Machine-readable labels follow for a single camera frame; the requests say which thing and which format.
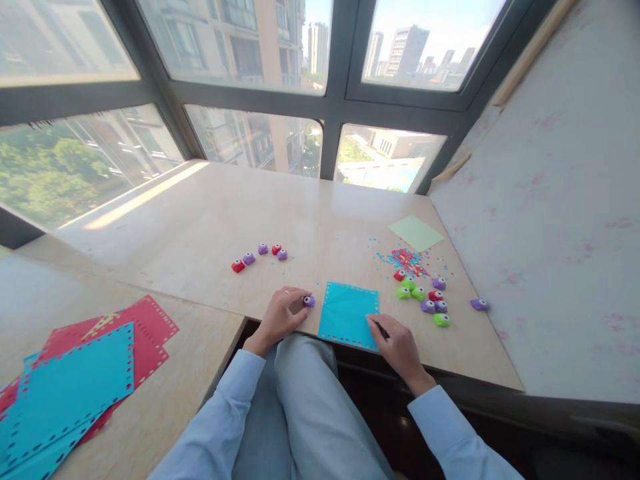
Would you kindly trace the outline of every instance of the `knee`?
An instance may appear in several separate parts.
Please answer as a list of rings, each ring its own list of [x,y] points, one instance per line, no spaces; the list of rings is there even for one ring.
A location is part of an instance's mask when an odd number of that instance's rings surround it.
[[[292,333],[280,344],[275,358],[276,371],[299,368],[308,361],[320,360],[336,370],[335,354],[330,344],[301,333]]]

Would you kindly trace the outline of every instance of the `wooden desk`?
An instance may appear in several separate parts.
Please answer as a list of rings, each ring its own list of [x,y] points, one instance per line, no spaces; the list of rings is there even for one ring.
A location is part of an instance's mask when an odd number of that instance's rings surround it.
[[[379,257],[406,246],[388,225],[409,214],[445,236],[425,268],[449,280],[449,329],[397,298],[395,268]],[[261,242],[281,243],[289,260],[257,256],[234,273]],[[192,161],[19,253],[256,319],[276,288],[304,287],[319,300],[301,327],[312,335],[327,281],[378,290],[425,365],[523,389],[488,316],[469,305],[477,294],[428,197]],[[418,285],[431,289],[428,277]]]
[[[20,255],[0,261],[0,384],[22,371],[52,329],[127,307],[149,292]],[[153,293],[179,326],[170,356],[114,412],[96,438],[73,450],[55,478],[145,479],[196,414],[221,374],[244,318]]]

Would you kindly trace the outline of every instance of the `glass pane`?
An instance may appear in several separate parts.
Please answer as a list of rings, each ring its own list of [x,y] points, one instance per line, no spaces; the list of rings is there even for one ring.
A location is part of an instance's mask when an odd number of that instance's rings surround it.
[[[458,91],[505,0],[378,0],[362,81]]]
[[[0,87],[138,78],[97,0],[0,1]]]
[[[324,95],[331,0],[138,0],[176,80]]]
[[[0,129],[0,203],[54,229],[184,161],[153,105]]]
[[[344,124],[334,180],[413,192],[431,166],[444,135]]]
[[[185,107],[207,160],[320,177],[322,127],[315,120]]]

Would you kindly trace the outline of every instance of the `sky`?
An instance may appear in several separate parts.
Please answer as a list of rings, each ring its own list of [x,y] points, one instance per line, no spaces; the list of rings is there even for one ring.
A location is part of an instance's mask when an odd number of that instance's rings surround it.
[[[458,62],[469,47],[478,49],[486,38],[505,0],[377,0],[373,31],[384,34],[380,60],[389,57],[396,29],[418,25],[429,30],[420,61],[429,55],[439,65],[447,50],[455,50]],[[331,0],[307,0],[303,27],[303,47],[307,54],[307,27],[310,22],[329,24]]]

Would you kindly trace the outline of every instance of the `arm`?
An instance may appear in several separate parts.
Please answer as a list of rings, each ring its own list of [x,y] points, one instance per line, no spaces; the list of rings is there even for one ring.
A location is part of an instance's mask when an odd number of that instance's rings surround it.
[[[149,480],[230,479],[251,399],[264,366],[264,358],[238,350],[213,396]]]
[[[245,430],[255,387],[270,348],[307,318],[307,309],[289,309],[311,292],[284,287],[276,291],[258,330],[238,350],[213,396],[193,418],[178,442],[148,480],[230,479]]]
[[[425,372],[411,331],[388,315],[368,315],[367,322],[382,356],[416,397],[409,411],[446,478],[522,479],[485,445],[442,387]]]

